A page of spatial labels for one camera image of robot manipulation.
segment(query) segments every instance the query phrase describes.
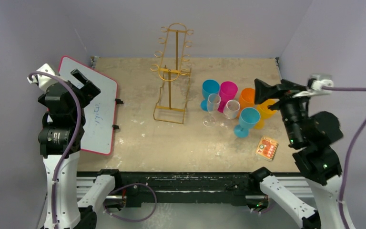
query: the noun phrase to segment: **snack package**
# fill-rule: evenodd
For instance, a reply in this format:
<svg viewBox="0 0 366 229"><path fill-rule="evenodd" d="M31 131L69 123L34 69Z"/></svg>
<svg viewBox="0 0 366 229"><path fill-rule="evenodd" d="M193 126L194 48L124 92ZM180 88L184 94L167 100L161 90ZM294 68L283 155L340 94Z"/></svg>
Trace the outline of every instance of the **snack package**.
<svg viewBox="0 0 366 229"><path fill-rule="evenodd" d="M272 161L277 147L278 142L276 140L263 136L257 145L256 154L268 161Z"/></svg>

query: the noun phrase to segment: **clear wine glass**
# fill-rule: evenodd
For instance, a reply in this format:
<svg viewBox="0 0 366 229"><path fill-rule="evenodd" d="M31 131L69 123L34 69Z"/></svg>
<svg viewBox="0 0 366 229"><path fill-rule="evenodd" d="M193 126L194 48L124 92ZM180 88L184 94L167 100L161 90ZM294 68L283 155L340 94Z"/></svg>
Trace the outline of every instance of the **clear wine glass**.
<svg viewBox="0 0 366 229"><path fill-rule="evenodd" d="M223 113L226 119L221 123L222 128L229 129L232 127L232 119L238 116L240 108L239 102L233 99L225 104Z"/></svg>
<svg viewBox="0 0 366 229"><path fill-rule="evenodd" d="M218 107L221 103L221 97L219 94L210 94L207 99L207 111L208 115L203 118L203 124L207 127L212 127L216 123L214 117L215 113L218 111Z"/></svg>

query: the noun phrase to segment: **gold metal rack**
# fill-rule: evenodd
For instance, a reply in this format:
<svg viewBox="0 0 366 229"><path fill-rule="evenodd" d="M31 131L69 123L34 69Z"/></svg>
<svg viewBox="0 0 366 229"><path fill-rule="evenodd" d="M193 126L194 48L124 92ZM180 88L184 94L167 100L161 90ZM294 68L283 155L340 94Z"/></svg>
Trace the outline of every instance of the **gold metal rack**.
<svg viewBox="0 0 366 229"><path fill-rule="evenodd" d="M171 27L174 26L174 25L181 25L182 28L184 27L184 30L171 29ZM162 26L161 27L161 32L166 33L166 38L160 37L158 39L158 43L164 44L163 52L162 51L156 51L155 54L154 54L155 57L158 57L158 58L161 59L161 62L160 62L159 65L153 64L151 66L151 71L158 72L159 77L162 79L162 86L159 88L159 99L158 99L158 102L156 103L155 108L153 110L153 119L157 120L157 121L183 124L184 123L184 115L186 113L186 107L187 107L187 102L188 102L189 90L190 90L190 77L191 77L191 74L192 74L192 69L191 68L190 68L190 70L188 70L186 68L182 69L182 62L189 61L188 59L186 59L186 57L190 57L190 55L184 54L184 48L191 47L192 42L191 41L186 41L186 36L187 35L189 35L189 36L192 35L194 33L194 31L193 30L188 30L187 27L184 24L173 23L168 28ZM166 67L166 65L164 66L164 68L160 67L160 66L163 66L163 56L164 56L165 51L166 51L166 44L168 42L170 32L173 32L173 33L176 34L176 55L175 55L176 56L176 60L175 60L176 66L175 66L175 69L169 69L169 68ZM178 53L179 53L179 33L184 34L183 45L182 45L182 55L180 57L180 61L179 61L179 57L178 57ZM186 94L186 100L185 100L185 104L184 104L184 109L179 109L179 108L172 107L171 83L173 81L177 80L180 76L187 76L188 77L187 91L185 93ZM163 92L163 89L164 89L164 86L165 86L165 82L168 82L169 106L159 105L159 103L161 102L162 92ZM182 121L181 122L176 122L176 121L171 121L171 120L155 118L156 109L182 112L183 113Z"/></svg>

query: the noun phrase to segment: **table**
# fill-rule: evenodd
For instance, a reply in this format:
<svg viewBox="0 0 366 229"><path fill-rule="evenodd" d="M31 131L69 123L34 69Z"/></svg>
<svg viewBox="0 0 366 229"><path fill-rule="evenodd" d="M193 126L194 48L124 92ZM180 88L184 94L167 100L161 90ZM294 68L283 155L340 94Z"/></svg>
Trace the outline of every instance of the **table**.
<svg viewBox="0 0 366 229"><path fill-rule="evenodd" d="M172 59L168 61L168 66L174 66ZM268 84L279 83L275 59L192 58L185 64L193 73L183 125L155 121L152 117L162 80L150 66L158 62L157 58L98 59L95 69L117 81L118 97L124 101L118 105L116 114L120 130L114 135L110 155L81 152L79 171L118 168L121 171L251 172L267 167L274 172L298 172L292 158L295 151L288 147L279 112L266 120L262 130L251 129L247 138L237 138L232 129L206 127L202 123L207 114L200 108L204 80L237 83L238 99L242 89L254 87L255 78ZM172 82L173 106L184 106L186 83L184 76ZM163 101L167 101L165 89ZM255 155L264 135L279 142L272 162Z"/></svg>

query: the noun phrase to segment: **whiteboard with red border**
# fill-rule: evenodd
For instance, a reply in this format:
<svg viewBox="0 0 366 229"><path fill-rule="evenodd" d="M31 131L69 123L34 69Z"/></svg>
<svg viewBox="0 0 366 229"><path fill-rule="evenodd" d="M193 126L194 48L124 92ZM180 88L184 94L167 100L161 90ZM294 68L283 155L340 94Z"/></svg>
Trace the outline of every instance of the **whiteboard with red border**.
<svg viewBox="0 0 366 229"><path fill-rule="evenodd" d="M117 82L71 57L63 56L59 67L60 76L78 88L81 88L83 84L71 75L71 71L74 69L78 69L101 91L84 108L86 124L83 126L85 134L81 140L81 148L85 151L109 155L113 146L114 130L112 125L117 108L114 101L117 97Z"/></svg>

